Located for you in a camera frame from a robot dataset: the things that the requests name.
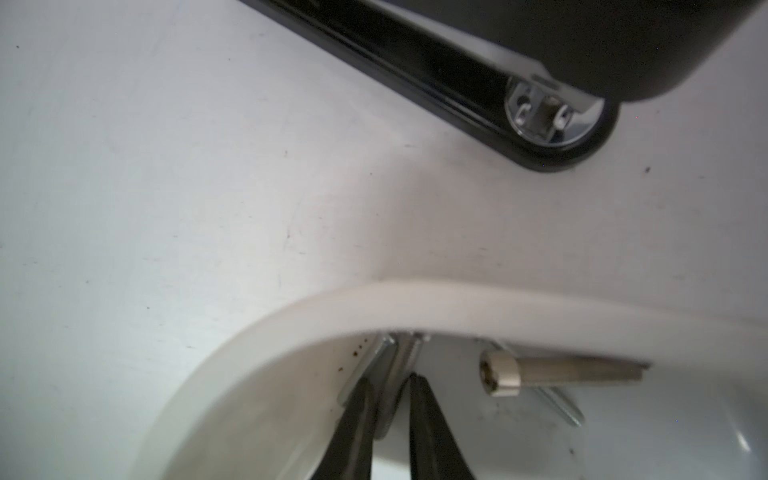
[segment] white countertop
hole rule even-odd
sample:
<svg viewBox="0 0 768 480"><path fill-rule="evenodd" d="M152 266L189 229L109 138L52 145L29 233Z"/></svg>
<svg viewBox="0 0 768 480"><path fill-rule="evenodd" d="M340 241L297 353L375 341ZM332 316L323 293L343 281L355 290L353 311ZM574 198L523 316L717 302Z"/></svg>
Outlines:
<svg viewBox="0 0 768 480"><path fill-rule="evenodd" d="M342 286L768 318L766 23L536 174L235 0L3 2L0 478L123 478L206 355Z"/></svg>

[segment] white surface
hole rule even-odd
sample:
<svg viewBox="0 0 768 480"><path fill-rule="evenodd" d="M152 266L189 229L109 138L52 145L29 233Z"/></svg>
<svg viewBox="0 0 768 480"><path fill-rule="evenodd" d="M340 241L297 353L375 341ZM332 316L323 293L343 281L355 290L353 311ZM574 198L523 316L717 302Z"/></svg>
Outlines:
<svg viewBox="0 0 768 480"><path fill-rule="evenodd" d="M6 0L0 476L124 478L222 342L369 280L764 319L766 22L540 175L234 0Z"/></svg>
<svg viewBox="0 0 768 480"><path fill-rule="evenodd" d="M290 306L216 351L167 405L131 478L306 480L342 413L336 397L359 358L353 353L376 330L403 327L464 336L433 338L415 369L432 384L478 480L765 477L767 325L524 290L387 282ZM587 418L573 429L530 393L488 397L478 373L488 344L476 336L654 366L639 386L570 389ZM404 404L375 444L375 455L403 472L407 412Z"/></svg>

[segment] hex socket bolt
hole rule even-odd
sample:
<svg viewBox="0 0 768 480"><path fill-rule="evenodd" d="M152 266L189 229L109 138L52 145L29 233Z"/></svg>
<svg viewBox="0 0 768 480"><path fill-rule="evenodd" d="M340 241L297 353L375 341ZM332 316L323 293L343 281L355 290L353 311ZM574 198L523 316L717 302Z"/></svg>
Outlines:
<svg viewBox="0 0 768 480"><path fill-rule="evenodd" d="M578 356L519 359L504 351L480 355L480 380L490 396L515 396L523 387L609 386L640 382L646 366Z"/></svg>

